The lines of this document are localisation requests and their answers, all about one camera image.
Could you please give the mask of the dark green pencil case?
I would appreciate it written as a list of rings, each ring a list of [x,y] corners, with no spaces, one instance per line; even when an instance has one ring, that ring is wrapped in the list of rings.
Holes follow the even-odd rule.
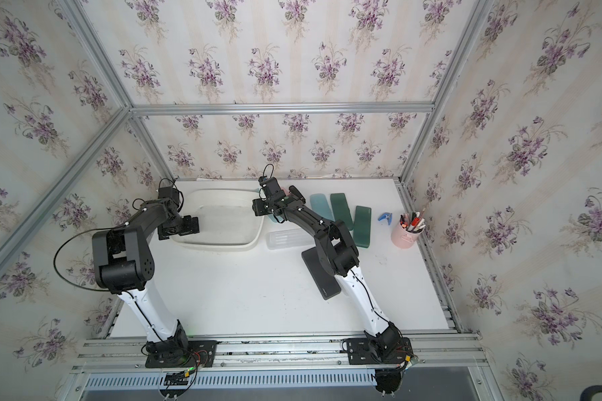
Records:
[[[369,207],[357,206],[352,237],[359,248],[368,248],[371,245],[371,215]]]
[[[354,229],[354,221],[351,215],[349,204],[345,193],[333,193],[330,195],[334,219],[344,222],[349,231]]]

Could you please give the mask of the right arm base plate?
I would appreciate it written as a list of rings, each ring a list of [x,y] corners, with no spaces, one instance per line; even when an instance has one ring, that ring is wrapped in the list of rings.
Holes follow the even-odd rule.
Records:
[[[415,357],[407,338],[351,338],[341,343],[349,365],[402,365]]]

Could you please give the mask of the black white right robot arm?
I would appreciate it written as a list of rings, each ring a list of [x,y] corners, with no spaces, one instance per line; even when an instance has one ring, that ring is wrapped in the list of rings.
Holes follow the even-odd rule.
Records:
[[[381,310],[368,288],[360,267],[359,250],[342,221],[321,217],[305,204],[296,187],[282,189],[274,178],[259,184],[259,197],[253,200],[257,217],[271,215],[282,224],[291,222],[314,239],[319,265],[328,277],[351,298],[364,325],[364,334],[374,361],[390,364],[395,354],[411,359],[401,330]]]

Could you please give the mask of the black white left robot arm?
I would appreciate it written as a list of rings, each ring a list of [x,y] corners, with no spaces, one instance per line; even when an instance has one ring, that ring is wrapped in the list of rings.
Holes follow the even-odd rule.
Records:
[[[200,232],[197,217],[181,214],[183,205],[177,187],[161,187],[157,199],[143,202],[128,221],[92,237],[96,283],[132,310],[145,330],[150,355],[185,353],[188,349],[182,324],[152,283],[156,264],[149,246],[153,235],[165,241]]]

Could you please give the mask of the black pencil case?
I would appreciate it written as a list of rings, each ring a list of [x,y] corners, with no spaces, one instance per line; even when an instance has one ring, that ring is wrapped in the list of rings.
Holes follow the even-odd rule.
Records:
[[[301,257],[306,265],[319,294],[324,300],[329,300],[341,293],[341,287],[336,279],[324,270],[315,247],[303,251]]]

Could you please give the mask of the white plastic storage box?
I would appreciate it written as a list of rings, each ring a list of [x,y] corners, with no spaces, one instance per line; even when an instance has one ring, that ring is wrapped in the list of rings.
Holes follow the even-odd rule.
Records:
[[[210,252],[245,252],[253,249],[264,218],[254,215],[257,194],[248,190],[204,189],[185,196],[183,215],[197,217],[199,232],[175,236],[183,247]]]

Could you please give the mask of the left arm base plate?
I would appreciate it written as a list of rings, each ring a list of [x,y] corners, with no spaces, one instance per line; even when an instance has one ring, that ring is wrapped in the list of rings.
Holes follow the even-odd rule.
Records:
[[[159,350],[154,343],[146,343],[141,353],[146,356],[148,369],[210,368],[213,365],[218,342],[213,340],[192,341],[187,347],[172,347],[161,344]]]

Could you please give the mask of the ribbed clear pencil case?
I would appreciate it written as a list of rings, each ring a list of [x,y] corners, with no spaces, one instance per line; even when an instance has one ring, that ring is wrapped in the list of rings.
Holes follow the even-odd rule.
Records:
[[[302,229],[269,232],[266,236],[266,246],[272,251],[293,247],[313,247],[314,244],[314,237]]]

